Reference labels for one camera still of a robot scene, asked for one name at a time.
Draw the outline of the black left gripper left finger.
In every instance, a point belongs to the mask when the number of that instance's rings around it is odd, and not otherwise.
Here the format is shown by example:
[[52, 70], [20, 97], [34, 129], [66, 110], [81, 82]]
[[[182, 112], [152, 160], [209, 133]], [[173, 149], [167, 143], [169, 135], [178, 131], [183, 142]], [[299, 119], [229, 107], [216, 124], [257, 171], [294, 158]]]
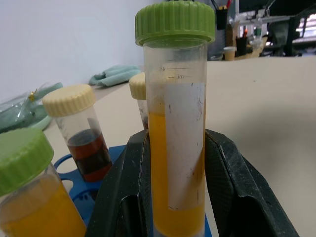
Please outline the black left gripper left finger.
[[153, 237], [148, 131], [130, 137], [104, 177], [85, 237]]

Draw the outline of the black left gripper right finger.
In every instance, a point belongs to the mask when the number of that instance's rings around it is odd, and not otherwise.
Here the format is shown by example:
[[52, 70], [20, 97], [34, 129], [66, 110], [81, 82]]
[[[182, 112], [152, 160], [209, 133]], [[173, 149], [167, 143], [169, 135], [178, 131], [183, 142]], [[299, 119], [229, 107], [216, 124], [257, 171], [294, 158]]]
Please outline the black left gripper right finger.
[[299, 237], [264, 176], [232, 140], [207, 129], [204, 159], [219, 237]]

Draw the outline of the green-capped yellow liquid test tube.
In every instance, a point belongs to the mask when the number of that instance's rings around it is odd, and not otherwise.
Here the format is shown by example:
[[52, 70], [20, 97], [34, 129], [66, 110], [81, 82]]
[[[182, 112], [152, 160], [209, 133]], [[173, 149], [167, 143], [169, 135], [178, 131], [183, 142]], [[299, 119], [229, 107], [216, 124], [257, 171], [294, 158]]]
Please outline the green-capped yellow liquid test tube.
[[135, 38], [144, 51], [154, 234], [205, 236], [207, 47], [215, 12], [171, 0], [142, 8]]
[[0, 134], [0, 233], [5, 237], [84, 237], [86, 226], [66, 191], [45, 134]]

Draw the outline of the blue test tube rack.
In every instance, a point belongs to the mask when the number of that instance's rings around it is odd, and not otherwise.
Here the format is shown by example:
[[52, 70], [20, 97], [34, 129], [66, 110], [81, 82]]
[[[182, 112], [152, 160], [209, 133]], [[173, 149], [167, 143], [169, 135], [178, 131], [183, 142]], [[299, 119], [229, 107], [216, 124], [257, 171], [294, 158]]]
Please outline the blue test tube rack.
[[[121, 146], [114, 146], [114, 147], [109, 148], [109, 154], [112, 158], [113, 163], [115, 163], [116, 160], [119, 158], [120, 154], [125, 149], [125, 146], [126, 145], [121, 145]], [[57, 170], [62, 164], [65, 164], [65, 161], [68, 159], [74, 161], [71, 154], [65, 155], [56, 161], [56, 163], [54, 164], [55, 169]], [[101, 181], [97, 181], [97, 182], [84, 181], [77, 168], [67, 173], [59, 173], [59, 171], [57, 171], [57, 173], [59, 174], [62, 181], [65, 181], [65, 180], [72, 181], [73, 186], [69, 191], [69, 195], [72, 201], [74, 202], [85, 225], [88, 226], [92, 212], [93, 212], [94, 204], [95, 204], [95, 201], [92, 198], [92, 195], [90, 194], [90, 192], [98, 191], [101, 186]], [[213, 237], [206, 214], [205, 214], [204, 223], [205, 223], [204, 237]]]

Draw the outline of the cream-capped red liquid test tube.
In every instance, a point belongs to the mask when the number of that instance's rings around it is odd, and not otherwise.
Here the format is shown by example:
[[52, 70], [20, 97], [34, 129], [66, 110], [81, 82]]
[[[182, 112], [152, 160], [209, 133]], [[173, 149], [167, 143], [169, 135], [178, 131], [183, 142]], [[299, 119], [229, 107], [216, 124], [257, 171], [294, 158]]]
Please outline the cream-capped red liquid test tube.
[[148, 129], [148, 108], [146, 99], [145, 73], [134, 75], [129, 80], [130, 93], [137, 100], [138, 108], [144, 129]]
[[88, 84], [62, 87], [42, 99], [54, 118], [76, 166], [86, 182], [101, 181], [112, 166], [94, 109], [96, 98]]

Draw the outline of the light green tray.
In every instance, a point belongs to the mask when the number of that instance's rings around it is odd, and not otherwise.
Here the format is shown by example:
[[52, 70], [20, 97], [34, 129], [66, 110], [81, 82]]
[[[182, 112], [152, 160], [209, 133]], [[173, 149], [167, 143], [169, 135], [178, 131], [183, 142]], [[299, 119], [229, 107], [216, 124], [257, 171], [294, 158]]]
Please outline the light green tray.
[[14, 128], [38, 128], [44, 130], [51, 122], [52, 118], [47, 114], [42, 115], [28, 115], [12, 118], [11, 125]]

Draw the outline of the teal folded cloth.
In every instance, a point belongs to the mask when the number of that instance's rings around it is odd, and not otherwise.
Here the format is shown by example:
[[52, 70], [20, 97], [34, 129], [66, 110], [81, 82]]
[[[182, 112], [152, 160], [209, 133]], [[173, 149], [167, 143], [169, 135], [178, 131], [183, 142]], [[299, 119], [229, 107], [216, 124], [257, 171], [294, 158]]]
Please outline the teal folded cloth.
[[115, 65], [99, 74], [93, 75], [90, 85], [111, 87], [117, 84], [129, 82], [129, 80], [141, 71], [137, 66]]

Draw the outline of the clear plastic bag with ribbon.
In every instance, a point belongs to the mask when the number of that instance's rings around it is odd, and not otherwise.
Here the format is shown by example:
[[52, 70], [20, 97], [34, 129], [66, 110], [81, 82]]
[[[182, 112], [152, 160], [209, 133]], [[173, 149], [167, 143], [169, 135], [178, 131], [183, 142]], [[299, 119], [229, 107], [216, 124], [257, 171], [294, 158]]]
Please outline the clear plastic bag with ribbon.
[[42, 98], [62, 87], [63, 84], [60, 82], [53, 85], [44, 84], [35, 91], [26, 92], [0, 103], [0, 134], [16, 129], [11, 125], [12, 118], [47, 114], [42, 104]]

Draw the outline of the paper coffee cup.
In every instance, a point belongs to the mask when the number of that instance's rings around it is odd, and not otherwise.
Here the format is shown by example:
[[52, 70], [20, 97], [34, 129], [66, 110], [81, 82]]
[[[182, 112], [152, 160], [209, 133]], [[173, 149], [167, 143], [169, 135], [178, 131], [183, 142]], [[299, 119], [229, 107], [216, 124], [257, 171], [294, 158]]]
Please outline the paper coffee cup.
[[223, 48], [226, 61], [234, 61], [237, 48], [235, 46], [227, 46]]

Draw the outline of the black office chair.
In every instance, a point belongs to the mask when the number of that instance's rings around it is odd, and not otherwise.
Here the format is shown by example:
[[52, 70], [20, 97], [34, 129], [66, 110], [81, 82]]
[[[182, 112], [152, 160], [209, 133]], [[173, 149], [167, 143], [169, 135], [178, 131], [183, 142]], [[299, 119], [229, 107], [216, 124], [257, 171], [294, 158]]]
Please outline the black office chair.
[[302, 53], [293, 48], [293, 40], [300, 37], [300, 33], [296, 31], [299, 24], [299, 17], [268, 24], [268, 39], [273, 43], [273, 57], [302, 56]]

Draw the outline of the clear plastic bottle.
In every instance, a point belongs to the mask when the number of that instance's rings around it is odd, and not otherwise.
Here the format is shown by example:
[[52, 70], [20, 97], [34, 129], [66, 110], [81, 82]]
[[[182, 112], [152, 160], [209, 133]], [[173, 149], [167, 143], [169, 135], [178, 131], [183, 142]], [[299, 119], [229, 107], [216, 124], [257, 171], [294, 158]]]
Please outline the clear plastic bottle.
[[254, 38], [261, 39], [261, 36], [262, 36], [262, 18], [260, 14], [257, 14], [255, 22], [254, 22]]

